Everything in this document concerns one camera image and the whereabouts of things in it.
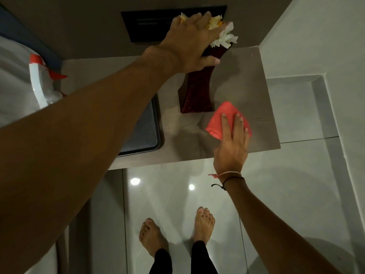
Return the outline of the person's left hand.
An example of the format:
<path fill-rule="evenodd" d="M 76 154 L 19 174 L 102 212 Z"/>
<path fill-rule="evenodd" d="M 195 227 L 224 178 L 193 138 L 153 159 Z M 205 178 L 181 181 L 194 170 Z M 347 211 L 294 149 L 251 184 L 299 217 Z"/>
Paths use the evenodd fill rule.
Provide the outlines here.
<path fill-rule="evenodd" d="M 197 26 L 190 21 L 187 22 L 184 31 L 174 31 L 174 28 L 170 27 L 164 40 L 159 45 L 148 47 L 142 58 L 153 63 L 161 71 L 164 69 L 164 72 L 170 76 L 176 73 L 190 73 L 202 70 L 197 69 L 197 62 L 199 58 L 204 57 L 203 52 L 205 49 L 198 50 L 192 43 L 183 41 L 183 37 L 187 36 L 188 32 L 198 32 L 198 30 L 195 30 L 196 28 Z"/>

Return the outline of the black wall panel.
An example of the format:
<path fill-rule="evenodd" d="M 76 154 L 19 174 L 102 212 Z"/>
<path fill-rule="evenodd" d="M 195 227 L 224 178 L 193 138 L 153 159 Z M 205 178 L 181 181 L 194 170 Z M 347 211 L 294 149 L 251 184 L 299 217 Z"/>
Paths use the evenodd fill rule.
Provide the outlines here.
<path fill-rule="evenodd" d="M 162 41 L 166 36 L 172 19 L 181 13 L 192 16 L 210 11 L 212 16 L 226 13 L 227 5 L 202 6 L 191 8 L 153 9 L 121 12 L 128 36 L 132 43 Z"/>

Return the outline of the person's left forearm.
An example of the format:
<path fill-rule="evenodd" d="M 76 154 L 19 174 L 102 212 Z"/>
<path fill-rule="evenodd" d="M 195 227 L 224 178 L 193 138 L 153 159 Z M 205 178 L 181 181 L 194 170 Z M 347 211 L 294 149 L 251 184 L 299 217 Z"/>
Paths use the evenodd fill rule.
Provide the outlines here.
<path fill-rule="evenodd" d="M 92 196 L 141 113 L 182 72 L 149 47 L 128 67 L 0 129 L 0 274 L 24 274 Z"/>

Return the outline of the person's left leg black trousers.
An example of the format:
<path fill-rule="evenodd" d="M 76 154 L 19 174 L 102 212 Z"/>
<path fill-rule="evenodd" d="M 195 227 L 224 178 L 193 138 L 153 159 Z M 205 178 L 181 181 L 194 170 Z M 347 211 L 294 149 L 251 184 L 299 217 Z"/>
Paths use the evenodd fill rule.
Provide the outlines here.
<path fill-rule="evenodd" d="M 169 252 L 165 249 L 159 249 L 154 255 L 154 262 L 149 274 L 172 274 L 172 260 Z"/>

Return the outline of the person's leg black trousers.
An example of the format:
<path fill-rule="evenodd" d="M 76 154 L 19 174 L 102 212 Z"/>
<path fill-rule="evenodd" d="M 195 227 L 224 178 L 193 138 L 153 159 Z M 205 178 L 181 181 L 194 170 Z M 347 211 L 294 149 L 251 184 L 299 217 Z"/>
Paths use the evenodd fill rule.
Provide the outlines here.
<path fill-rule="evenodd" d="M 191 274 L 218 274 L 204 241 L 196 241 L 192 246 Z"/>
<path fill-rule="evenodd" d="M 154 255 L 154 262 L 149 274 L 172 274 L 172 260 L 169 252 L 165 249 L 159 249 Z"/>

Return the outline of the person's right leg black trousers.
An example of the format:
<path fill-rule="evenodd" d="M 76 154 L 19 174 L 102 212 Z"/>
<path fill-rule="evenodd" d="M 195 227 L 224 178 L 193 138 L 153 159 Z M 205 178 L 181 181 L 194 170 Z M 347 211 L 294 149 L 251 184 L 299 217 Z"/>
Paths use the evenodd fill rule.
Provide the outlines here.
<path fill-rule="evenodd" d="M 204 241 L 196 241 L 192 246 L 191 274 L 218 274 Z"/>

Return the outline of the person's right forearm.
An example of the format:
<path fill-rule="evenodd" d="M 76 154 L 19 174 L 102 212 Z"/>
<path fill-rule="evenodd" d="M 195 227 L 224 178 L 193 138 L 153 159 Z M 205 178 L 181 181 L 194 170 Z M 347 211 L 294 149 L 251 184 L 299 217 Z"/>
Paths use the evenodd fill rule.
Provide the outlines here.
<path fill-rule="evenodd" d="M 220 182 L 222 189 L 231 197 L 269 274 L 341 274 L 307 240 L 261 202 L 242 176 L 229 176 Z"/>

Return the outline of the steel sink basin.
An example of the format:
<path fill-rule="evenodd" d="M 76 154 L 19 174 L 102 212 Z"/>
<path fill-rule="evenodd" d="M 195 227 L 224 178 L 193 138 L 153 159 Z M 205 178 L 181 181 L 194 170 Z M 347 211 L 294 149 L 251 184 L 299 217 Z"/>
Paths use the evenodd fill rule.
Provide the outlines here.
<path fill-rule="evenodd" d="M 153 152 L 161 146 L 158 98 L 149 102 L 117 157 Z"/>

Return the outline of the clear spray bottle red trigger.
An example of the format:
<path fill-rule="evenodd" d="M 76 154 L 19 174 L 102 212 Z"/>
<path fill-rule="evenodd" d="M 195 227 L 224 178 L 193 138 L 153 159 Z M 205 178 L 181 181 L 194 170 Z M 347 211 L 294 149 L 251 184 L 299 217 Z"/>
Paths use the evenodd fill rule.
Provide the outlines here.
<path fill-rule="evenodd" d="M 40 55 L 30 55 L 29 70 L 31 86 L 40 109 L 67 96 L 53 87 L 54 81 L 65 79 L 67 76 L 49 69 Z"/>

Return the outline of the person's foot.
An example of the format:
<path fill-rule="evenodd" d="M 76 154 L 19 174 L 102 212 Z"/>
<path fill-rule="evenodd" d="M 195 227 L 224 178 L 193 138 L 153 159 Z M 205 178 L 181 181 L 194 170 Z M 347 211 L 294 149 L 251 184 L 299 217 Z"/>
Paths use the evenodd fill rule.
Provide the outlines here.
<path fill-rule="evenodd" d="M 215 218 L 208 208 L 199 207 L 194 220 L 193 242 L 207 245 L 215 226 Z"/>
<path fill-rule="evenodd" d="M 160 227 L 151 218 L 147 218 L 142 223 L 139 241 L 153 258 L 156 256 L 157 251 L 161 249 L 169 253 L 168 241 L 162 234 Z"/>

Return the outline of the person's right hand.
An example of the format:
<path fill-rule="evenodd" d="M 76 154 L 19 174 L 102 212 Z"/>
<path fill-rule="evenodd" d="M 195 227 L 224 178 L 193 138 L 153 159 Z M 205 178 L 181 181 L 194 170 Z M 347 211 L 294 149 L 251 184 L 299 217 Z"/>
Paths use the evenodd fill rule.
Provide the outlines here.
<path fill-rule="evenodd" d="M 240 117 L 240 141 L 233 141 L 225 114 L 221 115 L 222 141 L 214 151 L 213 166 L 217 177 L 223 181 L 229 176 L 240 176 L 248 157 L 248 147 L 244 146 L 244 124 Z"/>

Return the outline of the dark red vase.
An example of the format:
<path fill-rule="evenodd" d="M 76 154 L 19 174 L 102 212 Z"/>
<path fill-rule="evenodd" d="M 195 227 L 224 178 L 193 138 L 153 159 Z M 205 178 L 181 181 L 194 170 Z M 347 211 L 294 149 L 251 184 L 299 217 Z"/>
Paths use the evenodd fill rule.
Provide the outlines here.
<path fill-rule="evenodd" d="M 210 95 L 210 81 L 215 66 L 185 75 L 183 84 L 178 89 L 180 113 L 213 112 L 214 105 Z"/>

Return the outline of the white and yellow artificial flowers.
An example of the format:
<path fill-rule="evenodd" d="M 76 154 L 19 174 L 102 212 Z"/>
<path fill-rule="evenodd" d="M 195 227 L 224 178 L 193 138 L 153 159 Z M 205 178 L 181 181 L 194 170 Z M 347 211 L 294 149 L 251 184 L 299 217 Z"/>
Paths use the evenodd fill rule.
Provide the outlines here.
<path fill-rule="evenodd" d="M 179 16 L 187 16 L 188 21 L 193 23 L 197 28 L 196 31 L 190 31 L 187 33 L 187 36 L 183 37 L 183 41 L 187 43 L 192 43 L 194 47 L 197 47 L 198 50 L 204 50 L 208 47 L 218 48 L 223 47 L 229 49 L 232 44 L 236 44 L 238 40 L 238 36 L 234 36 L 232 31 L 234 29 L 233 22 L 224 22 L 223 16 L 221 14 L 217 16 L 211 16 L 209 22 L 208 30 L 199 30 L 199 19 L 203 16 L 202 13 L 194 14 L 191 17 L 188 17 L 184 13 L 181 13 Z M 171 27 L 174 28 L 174 19 L 171 22 Z"/>

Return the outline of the person's left foot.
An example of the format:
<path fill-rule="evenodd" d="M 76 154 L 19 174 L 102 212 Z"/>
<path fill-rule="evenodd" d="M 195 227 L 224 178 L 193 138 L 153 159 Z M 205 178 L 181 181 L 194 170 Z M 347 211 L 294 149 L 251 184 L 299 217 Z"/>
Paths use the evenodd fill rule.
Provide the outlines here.
<path fill-rule="evenodd" d="M 151 218 L 147 218 L 142 223 L 139 241 L 153 258 L 156 256 L 157 251 L 161 249 L 169 253 L 168 241 L 162 234 L 160 227 Z"/>

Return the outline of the red cleaning cloth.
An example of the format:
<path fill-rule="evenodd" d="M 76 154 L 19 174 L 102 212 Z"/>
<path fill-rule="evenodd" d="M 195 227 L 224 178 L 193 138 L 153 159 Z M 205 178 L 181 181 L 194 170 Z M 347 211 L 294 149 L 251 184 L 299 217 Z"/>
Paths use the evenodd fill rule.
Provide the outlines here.
<path fill-rule="evenodd" d="M 223 102 L 217 110 L 214 112 L 213 116 L 211 117 L 208 125 L 206 127 L 206 131 L 212 137 L 222 140 L 222 126 L 221 126 L 221 115 L 225 114 L 227 117 L 228 124 L 230 126 L 231 134 L 233 133 L 234 128 L 234 120 L 235 115 L 239 115 L 243 118 L 244 128 L 247 128 L 249 132 L 249 137 L 252 137 L 252 130 L 250 128 L 248 120 L 244 117 L 244 115 L 229 101 Z"/>

